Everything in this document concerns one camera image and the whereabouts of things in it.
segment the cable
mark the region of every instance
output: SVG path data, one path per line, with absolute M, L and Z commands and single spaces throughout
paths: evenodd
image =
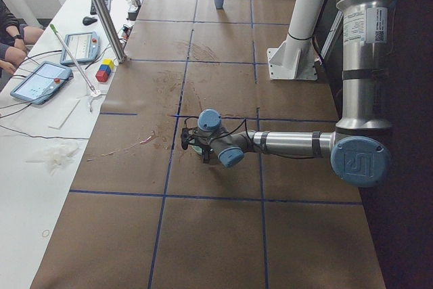
M 62 52 L 62 50 L 46 51 L 46 52 L 42 52 L 42 53 L 38 53 L 38 54 L 32 55 L 31 57 L 27 56 L 27 58 L 24 59 L 24 61 L 21 62 L 21 64 L 23 64 L 23 63 L 25 63 L 26 61 L 31 60 L 31 59 L 33 59 L 33 58 L 35 58 L 35 57 L 39 57 L 40 55 L 44 55 L 44 54 L 48 54 L 48 53 L 59 53 L 59 52 Z
M 325 65 L 325 60 L 322 57 L 321 51 L 319 50 L 319 47 L 317 46 L 317 39 L 316 39 L 316 35 L 313 35 L 313 38 L 311 39 L 311 43 L 313 44 L 313 48 L 314 51 L 316 51 L 317 55 L 319 56 L 321 65 L 326 73 L 326 65 Z
M 226 133 L 226 134 L 224 134 L 224 135 L 222 135 L 222 136 L 220 136 L 220 137 L 212 138 L 211 140 L 209 140 L 209 144 L 208 144 L 208 145 L 211 145 L 211 143 L 212 143 L 213 141 L 217 140 L 217 139 L 222 139 L 222 138 L 228 137 L 229 135 L 233 135 L 237 130 L 239 130 L 240 127 L 242 127 L 242 125 L 243 125 L 245 122 L 246 122 L 246 118 L 245 118 L 245 119 L 241 122 L 241 124 L 238 125 L 237 128 L 234 129 L 233 131 L 231 131 L 231 132 L 229 132 L 229 133 Z
M 29 105 L 27 105 L 27 106 L 25 106 L 25 107 L 19 109 L 18 111 L 13 112 L 13 113 L 9 113 L 9 114 L 7 114 L 7 115 L 0 116 L 0 118 L 7 118 L 8 116 L 11 116 L 11 115 L 17 114 L 17 113 L 19 113 L 19 112 L 21 112 L 21 111 L 27 109 L 27 107 L 29 107 L 30 105 L 32 105 L 32 104 L 29 103 Z
M 260 148 L 260 146 L 259 145 L 257 145 L 257 144 L 255 144 L 254 143 L 254 140 L 250 137 L 250 135 L 248 134 L 248 127 L 247 127 L 247 125 L 246 125 L 246 119 L 244 120 L 245 121 L 245 134 L 246 134 L 246 137 L 248 138 L 248 140 L 250 141 L 250 143 L 251 143 L 251 145 L 252 145 L 252 148 L 254 149 L 254 147 L 257 147 L 260 151 L 259 152 L 261 152 L 261 148 Z
M 187 121 L 191 118 L 198 118 L 198 116 L 188 116 L 184 121 L 183 121 L 183 125 L 185 125 L 185 128 L 188 129 L 188 125 L 187 125 Z
M 26 55 L 26 58 L 32 60 L 35 64 L 39 65 L 39 63 L 36 60 L 34 60 L 33 58 L 29 57 L 28 55 Z
M 101 59 L 102 58 L 102 56 L 104 55 L 104 53 L 109 49 L 109 48 L 111 48 L 111 45 L 109 44 L 109 45 L 107 45 L 106 46 L 106 48 L 101 52 L 101 54 L 99 54 L 90 64 L 88 64 L 87 66 L 86 66 L 86 68 L 84 68 L 85 70 L 86 69 L 88 69 L 88 67 L 90 67 L 90 66 L 92 66 L 94 63 L 96 63 L 97 61 L 99 61 L 99 59 Z
M 46 94 L 44 94 L 44 95 L 41 95 L 41 96 L 39 96 L 39 97 L 36 97 L 35 99 L 32 99 L 31 101 L 24 101 L 24 102 L 21 102 L 21 103 L 15 103 L 15 104 L 11 104 L 11 105 L 8 105 L 8 106 L 4 106 L 4 107 L 0 108 L 0 110 L 2 110 L 2 109 L 4 109 L 4 108 L 10 108 L 10 107 L 12 107 L 12 106 L 16 106 L 16 105 L 27 104 L 27 103 L 33 104 L 33 102 L 36 101 L 37 99 L 40 99 L 40 98 L 42 98 L 42 97 L 46 97 L 46 96 L 53 95 L 57 90 L 58 90 L 58 89 L 52 91 L 51 93 L 46 93 Z
M 315 157 L 297 157 L 297 156 L 280 155 L 280 154 L 272 154 L 272 153 L 270 154 L 278 157 L 289 158 L 289 159 L 314 159 L 315 158 Z
M 22 132 L 22 131 L 18 131 L 18 130 L 14 130 L 14 129 L 10 129 L 8 127 L 5 127 L 3 125 L 0 125 L 1 128 L 7 129 L 9 131 L 13 131 L 16 133 L 20 133 L 22 135 L 25 135 L 27 137 L 30 138 L 42 138 L 42 139 L 71 139 L 71 140 L 89 140 L 89 138 L 73 138 L 73 137 L 45 137 L 43 135 L 29 135 L 28 133 Z

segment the white desk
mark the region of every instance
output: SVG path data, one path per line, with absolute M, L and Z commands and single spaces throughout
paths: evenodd
M 101 23 L 98 21 L 90 26 L 81 23 L 83 17 L 89 15 L 90 4 L 91 0 L 67 0 L 52 23 L 63 36 L 94 30 L 100 36 L 102 52 L 108 45 L 108 39 Z M 131 24 L 127 22 L 127 8 L 125 0 L 112 0 L 110 13 L 116 30 L 123 24 Z M 48 28 L 29 56 L 61 48 L 60 42 Z M 115 55 L 109 49 L 103 58 L 114 59 Z M 35 60 L 39 63 L 44 60 L 58 63 L 60 54 L 42 55 Z M 97 62 L 87 69 L 87 76 L 97 89 L 106 92 L 114 73 L 107 83 L 97 82 L 95 73 L 99 65 L 100 62 Z M 31 60 L 22 65 L 30 71 L 36 66 Z M 93 112 L 90 113 L 86 83 L 75 67 L 72 70 L 74 78 L 47 103 L 32 105 L 20 113 L 0 118 L 0 125 L 31 135 L 89 138 L 104 96 L 93 101 Z M 28 72 L 19 69 L 16 74 L 27 75 Z M 20 81 L 11 79 L 5 86 L 0 93 L 0 108 L 22 102 L 9 95 Z M 5 116 L 23 107 L 25 104 L 0 109 L 0 113 Z M 66 116 L 62 111 L 70 112 L 64 124 L 59 129 L 48 127 L 56 117 Z M 57 164 L 51 155 L 51 160 L 47 162 L 44 151 L 59 152 L 64 145 L 68 146 L 68 150 L 76 148 L 71 157 Z M 86 145 L 87 140 L 30 138 L 0 128 L 0 288 L 30 287 Z

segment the black cable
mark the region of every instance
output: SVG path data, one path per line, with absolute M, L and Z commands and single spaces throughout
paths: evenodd
M 228 132 L 228 133 L 226 133 L 226 134 L 224 134 L 224 135 L 221 135 L 221 136 L 219 136 L 219 137 L 212 138 L 211 140 L 209 140 L 209 144 L 208 144 L 208 145 L 211 145 L 211 143 L 212 143 L 213 141 L 217 140 L 217 139 L 222 139 L 222 138 L 228 137 L 229 135 L 233 135 L 237 130 L 239 130 L 240 127 L 242 127 L 242 125 L 243 125 L 245 122 L 246 122 L 246 118 L 241 122 L 240 125 L 237 126 L 236 129 L 234 129 L 234 130 L 232 130 L 232 131 L 230 131 L 230 132 Z
M 21 111 L 27 109 L 27 107 L 29 107 L 30 105 L 32 105 L 32 104 L 29 103 L 29 105 L 27 105 L 27 106 L 25 106 L 25 107 L 19 109 L 18 111 L 13 112 L 13 113 L 9 113 L 9 114 L 3 115 L 3 116 L 0 116 L 0 118 L 7 118 L 8 116 L 11 116 L 11 115 L 17 114 L 17 113 L 19 113 L 19 112 L 21 112 Z
M 185 125 L 185 128 L 188 129 L 187 121 L 191 118 L 198 118 L 198 116 L 188 116 L 184 121 L 183 125 Z
M 259 149 L 259 152 L 261 152 L 261 148 L 260 148 L 260 146 L 259 145 L 256 145 L 255 143 L 254 143 L 254 140 L 250 137 L 250 135 L 248 134 L 248 126 L 246 125 L 246 119 L 244 120 L 245 121 L 245 133 L 246 133 L 246 137 L 248 138 L 248 140 L 250 141 L 250 143 L 251 143 L 251 146 L 254 148 L 254 147 L 257 147 L 258 149 Z
M 86 66 L 86 68 L 84 68 L 84 70 L 88 69 L 88 67 L 92 66 L 94 63 L 96 63 L 97 61 L 99 61 L 99 59 L 101 59 L 101 57 L 104 55 L 104 53 L 111 48 L 111 45 L 107 45 L 107 47 L 101 52 L 101 54 L 99 54 L 90 64 L 88 64 Z
M 280 154 L 272 154 L 272 153 L 270 154 L 278 157 L 289 158 L 289 159 L 314 159 L 315 158 L 315 157 L 297 157 L 297 156 L 280 155 Z
M 39 65 L 39 63 L 36 60 L 34 60 L 33 58 L 29 57 L 28 55 L 26 55 L 26 58 L 28 58 L 29 60 L 32 60 L 35 64 Z
M 35 57 L 39 57 L 40 55 L 44 55 L 44 54 L 48 54 L 48 53 L 57 53 L 57 52 L 62 52 L 62 50 L 46 51 L 46 52 L 42 52 L 42 53 L 38 53 L 38 54 L 32 55 L 31 57 L 27 56 L 27 58 L 24 59 L 24 61 L 21 62 L 21 64 L 23 64 L 23 63 L 25 63 L 26 61 L 31 60 L 31 59 L 33 59 L 33 58 L 35 58 Z
M 309 39 L 313 38 L 313 36 L 311 35 L 310 37 L 307 37 L 306 39 L 299 39 L 297 37 L 292 36 L 290 33 L 288 33 L 288 34 L 289 34 L 289 37 L 291 37 L 292 39 L 295 39 L 297 41 L 306 41 L 306 40 L 309 40 Z
M 14 130 L 14 129 L 10 129 L 8 127 L 5 127 L 3 125 L 0 125 L 1 128 L 7 129 L 9 131 L 13 131 L 16 133 L 20 133 L 22 135 L 25 135 L 27 137 L 30 138 L 43 138 L 43 139 L 71 139 L 71 140 L 88 140 L 89 138 L 73 138 L 73 137 L 45 137 L 43 135 L 29 135 L 28 133 L 22 132 L 22 131 L 18 131 L 18 130 Z
M 40 99 L 40 98 L 42 98 L 42 97 L 47 97 L 47 96 L 53 95 L 57 90 L 58 90 L 58 89 L 55 89 L 55 90 L 52 91 L 51 93 L 47 93 L 47 94 L 41 95 L 41 96 L 36 97 L 35 99 L 32 99 L 32 100 L 30 100 L 30 101 L 24 101 L 24 102 L 20 102 L 20 103 L 15 103 L 15 104 L 11 104 L 11 105 L 8 105 L 8 106 L 4 106 L 4 107 L 0 108 L 0 110 L 2 110 L 2 109 L 4 109 L 4 108 L 11 108 L 12 106 L 16 106 L 16 105 L 27 104 L 27 103 L 33 104 L 33 102 L 36 101 L 37 99 Z
M 324 71 L 326 72 L 325 60 L 323 59 L 323 57 L 322 57 L 322 53 L 321 53 L 321 51 L 319 50 L 319 48 L 318 48 L 316 42 L 317 42 L 316 35 L 313 35 L 313 38 L 311 39 L 311 43 L 313 44 L 313 49 L 314 49 L 314 51 L 316 51 L 317 55 L 319 56 L 319 59 L 320 59 L 321 65 L 322 65 Z
M 21 69 L 21 70 L 27 71 L 27 72 L 29 72 L 29 73 L 31 73 L 31 74 L 34 74 L 34 72 L 31 71 L 31 70 L 27 70 L 27 69 L 24 69 L 24 68 L 21 68 L 21 67 L 19 67 L 18 69 Z

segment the computer mouse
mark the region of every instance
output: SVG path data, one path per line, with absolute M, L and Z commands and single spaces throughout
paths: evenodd
M 97 22 L 97 18 L 86 16 L 83 18 L 83 25 L 87 26 L 90 24 L 93 24 L 94 22 Z

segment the green handle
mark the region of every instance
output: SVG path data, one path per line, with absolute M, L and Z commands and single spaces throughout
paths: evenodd
M 54 27 L 54 24 L 50 24 L 49 27 L 51 27 L 51 29 L 53 30 L 54 33 L 57 33 L 57 30 Z

